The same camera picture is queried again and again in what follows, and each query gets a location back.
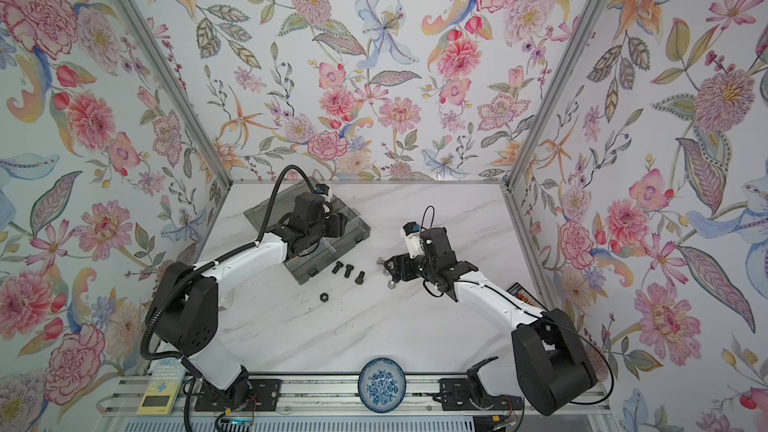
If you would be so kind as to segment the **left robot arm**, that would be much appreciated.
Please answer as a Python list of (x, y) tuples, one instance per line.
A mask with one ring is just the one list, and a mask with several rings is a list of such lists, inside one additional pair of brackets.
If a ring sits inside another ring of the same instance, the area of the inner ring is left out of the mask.
[[(299, 174), (306, 192), (293, 210), (272, 224), (280, 186), (289, 172)], [(325, 238), (344, 235), (348, 219), (331, 204), (326, 184), (311, 182), (298, 166), (278, 175), (256, 238), (207, 262), (171, 264), (164, 272), (145, 317), (139, 352), (147, 361), (176, 359), (195, 378), (225, 399), (240, 404), (250, 391), (249, 372), (218, 337), (222, 293), (260, 272), (310, 251)]]

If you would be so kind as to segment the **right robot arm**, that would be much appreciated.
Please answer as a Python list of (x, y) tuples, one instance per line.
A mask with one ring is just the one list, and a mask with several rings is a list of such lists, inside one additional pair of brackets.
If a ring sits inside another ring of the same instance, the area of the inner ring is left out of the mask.
[(598, 383), (588, 352), (600, 350), (576, 331), (567, 313), (530, 305), (498, 287), (474, 264), (458, 260), (443, 227), (409, 222), (400, 235), (407, 252), (383, 262), (392, 285), (420, 279), (427, 292), (473, 310), (510, 339), (511, 363), (500, 363), (493, 356), (467, 370), (476, 404), (520, 397), (550, 416), (569, 404), (592, 406), (604, 401), (580, 399)]

